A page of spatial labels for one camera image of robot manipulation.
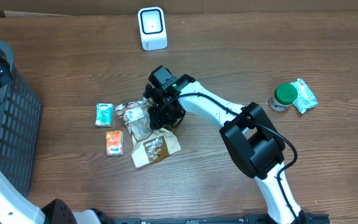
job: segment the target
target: cable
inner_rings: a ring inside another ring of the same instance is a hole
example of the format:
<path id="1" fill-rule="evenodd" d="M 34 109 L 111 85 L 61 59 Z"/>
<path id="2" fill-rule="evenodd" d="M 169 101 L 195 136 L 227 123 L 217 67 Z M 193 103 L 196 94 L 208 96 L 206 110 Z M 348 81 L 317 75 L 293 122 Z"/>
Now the cable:
<path id="1" fill-rule="evenodd" d="M 174 97 L 172 98 L 170 101 L 166 102 L 158 111 L 157 113 L 155 114 L 155 117 L 158 118 L 158 116 L 160 115 L 160 113 L 169 105 L 169 104 L 172 104 L 174 101 L 178 100 L 179 98 L 182 98 L 182 97 L 186 97 L 186 96 L 202 96 L 204 98 L 207 98 L 209 100 L 211 100 L 213 103 L 215 103 L 216 105 L 218 105 L 219 107 L 221 107 L 223 110 L 225 110 L 227 113 L 230 113 L 230 114 L 233 114 L 235 116 L 239 116 L 239 114 L 237 114 L 236 112 L 230 110 L 230 108 L 228 107 L 225 107 L 223 106 L 220 102 L 218 102 L 217 100 L 215 100 L 214 98 L 208 96 L 208 95 L 205 95 L 205 94 L 202 94 L 202 93 L 185 93 L 183 95 L 179 95 L 177 97 Z M 175 127 L 177 127 L 181 121 L 183 120 L 183 118 L 185 117 L 185 115 L 183 115 L 178 124 L 175 125 Z M 280 175 L 283 171 L 285 171 L 286 169 L 290 168 L 295 162 L 296 160 L 298 159 L 298 153 L 296 152 L 296 149 L 295 149 L 295 146 L 287 139 L 285 138 L 284 136 L 282 136 L 280 133 L 274 131 L 274 130 L 271 130 L 270 128 L 264 126 L 264 125 L 261 125 L 259 123 L 256 123 L 254 120 L 251 120 L 250 118 L 247 118 L 248 119 L 248 122 L 251 123 L 252 125 L 258 127 L 258 128 L 261 128 L 261 129 L 264 129 L 270 133 L 272 133 L 273 135 L 275 135 L 276 137 L 280 138 L 281 140 L 283 140 L 292 150 L 293 152 L 293 159 L 290 163 L 288 163 L 287 165 L 285 165 L 283 168 L 281 168 L 278 172 L 277 172 L 277 176 L 276 176 L 276 179 L 277 179 L 277 182 L 278 182 L 278 186 L 280 187 L 280 190 L 281 190 L 281 193 L 283 195 L 283 198 L 285 200 L 285 203 L 287 203 L 287 207 L 290 209 L 292 215 L 294 216 L 294 219 L 295 219 L 295 223 L 298 223 L 298 224 L 301 224 L 301 221 L 299 220 L 298 216 L 295 214 L 295 211 L 293 210 L 290 202 L 288 201 L 288 198 L 287 198 L 287 195 L 285 194 L 285 191 L 284 191 L 284 188 L 283 188 L 283 185 L 281 183 L 281 178 L 280 178 Z"/>

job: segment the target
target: brown label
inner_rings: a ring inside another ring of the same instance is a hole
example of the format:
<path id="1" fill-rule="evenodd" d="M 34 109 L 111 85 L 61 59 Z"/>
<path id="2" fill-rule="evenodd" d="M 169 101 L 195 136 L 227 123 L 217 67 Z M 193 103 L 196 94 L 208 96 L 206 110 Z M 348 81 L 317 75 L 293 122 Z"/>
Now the brown label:
<path id="1" fill-rule="evenodd" d="M 160 162 L 169 156 L 167 143 L 164 136 L 151 139 L 143 143 L 149 162 Z"/>

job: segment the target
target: green bottle cap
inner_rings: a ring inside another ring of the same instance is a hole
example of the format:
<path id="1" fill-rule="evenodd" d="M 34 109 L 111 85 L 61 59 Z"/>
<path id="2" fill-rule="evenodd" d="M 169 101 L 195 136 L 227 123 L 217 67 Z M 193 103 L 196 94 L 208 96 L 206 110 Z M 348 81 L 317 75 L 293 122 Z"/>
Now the green bottle cap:
<path id="1" fill-rule="evenodd" d="M 298 91 L 293 85 L 288 83 L 281 84 L 277 87 L 276 91 L 274 91 L 274 98 L 282 105 L 292 104 L 297 97 Z"/>

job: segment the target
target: wooden tabletop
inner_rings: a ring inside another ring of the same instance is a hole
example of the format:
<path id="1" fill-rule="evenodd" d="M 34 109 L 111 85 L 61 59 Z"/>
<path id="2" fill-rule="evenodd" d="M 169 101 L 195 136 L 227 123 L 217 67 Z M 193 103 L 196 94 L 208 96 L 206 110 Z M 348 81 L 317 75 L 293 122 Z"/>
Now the wooden tabletop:
<path id="1" fill-rule="evenodd" d="M 193 114 L 174 130 L 181 151 L 142 169 L 117 116 L 112 128 L 95 128 L 96 103 L 141 99 L 164 65 L 231 102 L 262 105 L 298 149 L 286 175 L 301 208 L 358 223 L 358 11 L 166 15 L 166 25 L 168 48 L 146 52 L 136 16 L 0 19 L 0 40 L 44 106 L 29 200 L 60 198 L 111 217 L 266 213 L 218 130 Z M 319 105 L 304 115 L 271 110 L 274 89 L 297 78 Z M 125 155 L 108 157 L 104 133 L 118 129 Z M 287 148 L 285 161 L 292 156 Z"/>

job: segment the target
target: white label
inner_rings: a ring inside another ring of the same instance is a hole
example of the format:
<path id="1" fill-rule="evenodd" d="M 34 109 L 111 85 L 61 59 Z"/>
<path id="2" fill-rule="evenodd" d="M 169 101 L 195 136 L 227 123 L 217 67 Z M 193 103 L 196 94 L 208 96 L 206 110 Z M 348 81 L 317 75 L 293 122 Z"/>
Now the white label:
<path id="1" fill-rule="evenodd" d="M 125 116 L 128 122 L 133 122 L 138 119 L 144 118 L 143 110 L 141 107 L 136 107 L 125 111 Z"/>

